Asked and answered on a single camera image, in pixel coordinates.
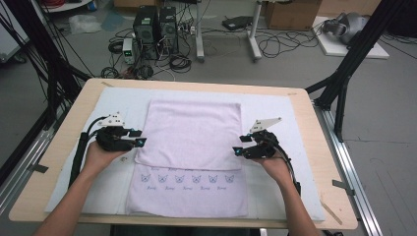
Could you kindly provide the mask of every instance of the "pink towel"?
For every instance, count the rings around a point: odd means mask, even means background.
[[[168,217],[236,217],[248,214],[243,170],[199,171],[135,166],[126,212]]]
[[[242,146],[241,135],[238,103],[154,99],[142,134],[147,143],[135,160],[167,168],[241,169],[232,149]]]

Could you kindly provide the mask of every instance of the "wooden tabletop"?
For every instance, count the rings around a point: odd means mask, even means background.
[[[44,154],[41,165],[46,173],[33,172],[27,185],[10,211],[16,221],[42,221],[44,211],[55,188],[60,171],[104,88],[140,88],[214,91],[288,96],[291,100],[301,138],[313,171],[326,220],[316,222],[320,229],[354,229],[357,219],[346,193],[334,187],[332,180],[340,180],[328,143],[312,106],[310,97],[301,88],[269,88],[215,84],[174,83],[155,81],[124,81],[90,79],[71,108],[59,131]],[[286,223],[272,219],[247,218],[169,218],[161,216],[82,214],[80,222],[112,224],[153,224],[219,227],[286,228]]]

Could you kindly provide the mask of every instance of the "person's left hand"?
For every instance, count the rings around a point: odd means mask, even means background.
[[[96,141],[89,144],[86,154],[86,163],[82,173],[95,178],[111,161],[127,151],[107,151],[101,148]]]

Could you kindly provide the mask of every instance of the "person's right hand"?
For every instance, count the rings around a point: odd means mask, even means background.
[[[86,163],[82,173],[95,178],[111,161],[127,151],[107,151],[101,148],[96,141],[89,144],[86,154]]]
[[[267,172],[267,174],[278,183],[279,186],[283,184],[292,184],[291,175],[288,166],[283,157],[276,152],[271,158],[253,159],[258,162]]]

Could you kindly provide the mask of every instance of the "table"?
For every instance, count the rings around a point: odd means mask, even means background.
[[[47,11],[48,13],[56,13],[56,12],[64,12],[73,10],[79,7],[83,7],[84,5],[89,4],[92,0],[82,0],[80,3],[65,3],[64,5],[57,7],[57,8],[48,8],[46,6],[41,6],[43,10]]]
[[[106,87],[194,90],[288,96],[293,105],[295,116],[297,117],[302,140],[305,145],[306,153],[309,156],[321,203],[326,215],[326,220],[316,222],[316,226],[320,229],[354,229],[357,227],[356,216],[346,196],[345,190],[334,187],[331,183],[332,180],[340,181],[340,177],[311,100],[303,89],[108,79],[91,79],[86,83],[77,98],[77,101],[68,113],[61,128],[40,161],[41,165],[49,167],[48,171],[44,174],[33,172],[27,185],[10,211],[9,217],[11,220],[42,221],[47,216],[44,209],[55,187],[62,165],[76,144],[78,136],[89,118],[90,113],[94,109],[102,90]],[[285,222],[271,219],[200,219],[102,214],[82,214],[80,222],[254,228],[286,227]]]
[[[261,14],[263,0],[257,0],[255,5],[254,18],[252,20],[252,29],[248,31],[248,39],[254,52],[254,62],[262,58],[260,48],[255,40],[255,33],[257,32],[258,20]],[[203,48],[203,36],[202,36],[202,0],[197,0],[197,21],[196,24],[196,47],[197,47],[197,59],[200,62],[205,61],[205,50]]]

